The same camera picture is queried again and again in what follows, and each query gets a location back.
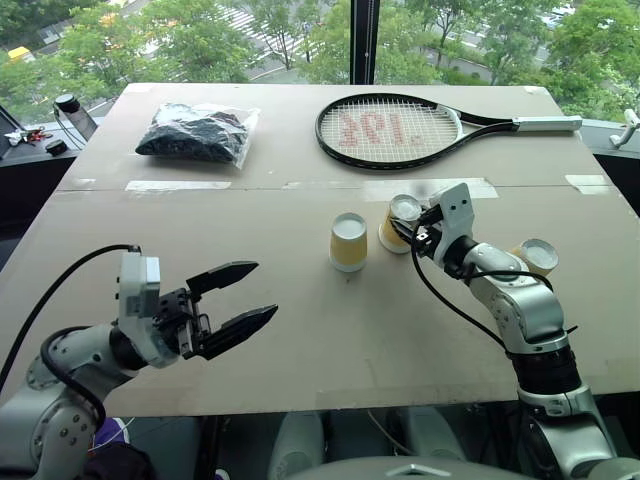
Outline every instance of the paper cup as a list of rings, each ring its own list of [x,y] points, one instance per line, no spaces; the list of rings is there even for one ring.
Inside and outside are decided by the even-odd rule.
[[[360,215],[343,213],[331,228],[331,263],[342,272],[356,272],[367,261],[367,224]]]
[[[522,242],[511,250],[516,257],[520,257],[529,267],[529,271],[547,275],[558,266],[558,254],[553,246],[539,240],[531,238]]]
[[[402,240],[391,225],[391,218],[397,220],[414,221],[420,218],[422,206],[420,202],[411,195],[396,195],[391,199],[387,209],[387,218],[378,227],[378,239],[380,243],[393,253],[408,253],[411,246]]]

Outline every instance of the wire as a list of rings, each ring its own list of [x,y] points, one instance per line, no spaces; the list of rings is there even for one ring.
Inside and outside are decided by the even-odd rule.
[[[120,435],[122,432],[124,432],[126,430],[126,428],[131,425],[133,423],[133,421],[136,419],[136,417],[131,418],[127,423],[125,423],[122,428],[120,430],[118,430],[116,433],[113,434],[113,436],[111,436],[109,438],[109,440],[107,440],[104,443],[101,443],[100,445],[97,445],[93,448],[90,448],[89,450],[87,450],[87,452],[95,452],[96,450],[98,450],[99,448],[104,447],[105,445],[108,445],[109,443],[111,443],[118,435]]]
[[[42,363],[44,363],[45,367],[49,369],[54,377],[56,377],[78,395],[84,397],[84,399],[91,404],[97,414],[96,429],[99,429],[100,427],[102,427],[105,419],[107,418],[107,413],[104,409],[104,405],[102,404],[102,400],[100,400],[91,390],[89,390],[81,383],[75,381],[71,375],[62,370],[56,364],[55,360],[53,360],[51,352],[49,351],[53,342],[55,342],[59,338],[78,330],[86,330],[87,328],[89,327],[68,327],[63,328],[62,330],[58,330],[54,334],[47,337],[44,342],[42,342],[42,345],[40,346],[40,357],[42,358]]]
[[[406,453],[407,455],[411,456],[411,457],[415,457],[416,454],[414,452],[412,452],[411,450],[409,450],[407,447],[405,447],[404,445],[402,445],[399,441],[397,441],[395,438],[393,438],[393,436],[387,431],[386,428],[384,428],[380,422],[378,421],[378,419],[373,415],[373,412],[370,409],[367,409],[367,414],[369,415],[369,418],[371,419],[371,421],[374,423],[374,425],[376,427],[378,427],[378,430],[380,430],[380,432],[387,437],[387,440],[389,440],[398,450],[402,451],[403,453]]]
[[[416,269],[416,272],[418,273],[418,277],[420,277],[420,280],[422,280],[422,283],[424,283],[427,288],[431,291],[431,293],[438,299],[440,300],[442,303],[444,303],[447,307],[449,307],[451,310],[453,310],[455,313],[457,313],[458,315],[460,315],[463,319],[465,319],[467,322],[469,322],[471,325],[473,325],[476,328],[479,328],[483,333],[485,333],[486,335],[488,335],[493,341],[495,341],[498,345],[500,345],[500,347],[502,347],[503,349],[505,348],[504,346],[504,342],[500,339],[500,337],[498,337],[495,333],[493,333],[491,330],[489,330],[487,327],[485,327],[484,325],[482,325],[480,322],[478,322],[477,320],[475,320],[473,317],[471,317],[470,315],[468,315],[467,313],[463,312],[462,310],[460,310],[458,307],[456,307],[453,303],[451,303],[449,300],[447,300],[437,289],[436,287],[434,287],[431,282],[427,279],[427,277],[425,276],[424,272],[422,271],[422,268],[420,268],[420,262],[418,261],[418,242],[417,242],[417,236],[418,236],[418,230],[420,229],[420,222],[418,222],[418,224],[416,225],[416,227],[413,229],[413,233],[411,235],[411,259],[413,260],[413,266]]]
[[[518,275],[522,277],[532,277],[544,283],[546,287],[553,292],[553,285],[551,285],[551,282],[549,281],[549,279],[547,279],[547,277],[545,277],[544,275],[540,275],[539,273],[525,272],[522,270],[489,270],[487,272],[470,273],[465,277],[465,283],[468,285],[472,278],[494,277],[497,275]]]
[[[82,149],[82,147],[85,146],[85,143],[82,142],[78,137],[76,137],[75,135],[73,135],[71,133],[71,130],[69,130],[60,120],[59,117],[56,117],[56,122],[58,122],[58,125],[60,126],[60,128],[62,129],[62,131],[67,135],[67,138],[69,138],[69,140],[71,140],[71,143],[73,143],[73,145],[78,149]]]
[[[130,252],[141,251],[140,247],[137,245],[125,245],[125,244],[108,245],[106,247],[99,248],[98,250],[94,250],[93,252],[85,255],[80,260],[76,261],[73,265],[71,265],[69,268],[67,268],[64,271],[64,273],[60,275],[55,280],[55,282],[51,284],[51,286],[47,289],[47,291],[42,295],[40,300],[38,300],[38,303],[36,303],[36,306],[33,307],[33,310],[31,310],[31,313],[22,324],[22,328],[20,329],[20,331],[18,332],[18,335],[13,341],[13,345],[11,345],[11,350],[9,350],[7,359],[5,360],[4,365],[2,366],[2,371],[0,371],[0,393],[2,392],[2,389],[4,388],[5,383],[7,382],[7,378],[9,377],[9,372],[13,367],[16,357],[18,356],[18,352],[20,351],[20,347],[22,346],[22,343],[24,342],[24,339],[27,336],[29,329],[31,328],[31,325],[33,325],[33,322],[35,321],[40,311],[44,308],[45,304],[53,296],[53,294],[60,287],[60,285],[62,285],[67,278],[69,278],[78,268],[80,268],[82,265],[87,263],[89,260],[92,260],[93,258],[99,255],[102,255],[104,253],[112,252],[115,250],[127,250]]]
[[[69,138],[69,140],[71,140],[71,143],[73,143],[78,150],[81,150],[82,147],[86,145],[86,143],[72,134],[71,131],[62,123],[62,121],[60,120],[60,110],[58,110],[58,107],[55,103],[53,104],[53,116],[56,119],[56,122],[58,122],[58,125],[60,125],[62,131],[67,134],[67,137]]]

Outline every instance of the white grip tape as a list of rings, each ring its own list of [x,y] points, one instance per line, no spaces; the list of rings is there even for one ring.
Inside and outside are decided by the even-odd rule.
[[[574,132],[582,127],[582,117],[516,117],[519,132]]]

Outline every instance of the table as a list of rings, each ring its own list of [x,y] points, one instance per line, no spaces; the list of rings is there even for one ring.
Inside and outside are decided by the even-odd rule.
[[[211,292],[202,311],[221,322],[277,303],[271,323],[207,363],[146,369],[114,391],[117,415],[213,415],[514,399],[510,362],[423,287],[408,256],[379,244],[388,200],[468,179],[475,238],[510,248],[551,242],[551,274],[582,376],[596,393],[640,388],[638,219],[577,135],[495,136],[417,170],[370,173],[327,157],[314,137],[331,100],[365,91],[406,92],[486,116],[554,115],[537,87],[133,84],[69,169],[0,275],[0,351],[46,287],[84,253],[135,242],[160,257],[163,290],[231,260],[260,268]],[[258,107],[242,171],[134,153],[163,102]],[[328,260],[334,217],[355,211],[369,228],[367,266]],[[119,257],[85,266],[42,312],[5,395],[40,342],[75,324],[110,322]],[[457,305],[495,330],[460,282],[425,271]]]

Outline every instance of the window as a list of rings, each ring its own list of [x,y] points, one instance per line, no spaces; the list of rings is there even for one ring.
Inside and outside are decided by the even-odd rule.
[[[131,82],[349,82],[349,0],[7,2],[0,105],[25,125],[67,92],[104,116]]]
[[[638,107],[637,0],[381,0],[378,28],[376,83],[541,85],[602,120]]]
[[[131,82],[347,84],[356,1],[5,0],[0,104],[38,124],[66,92],[104,116]],[[375,83],[542,85],[566,114],[622,120],[640,1],[566,1],[380,0]]]

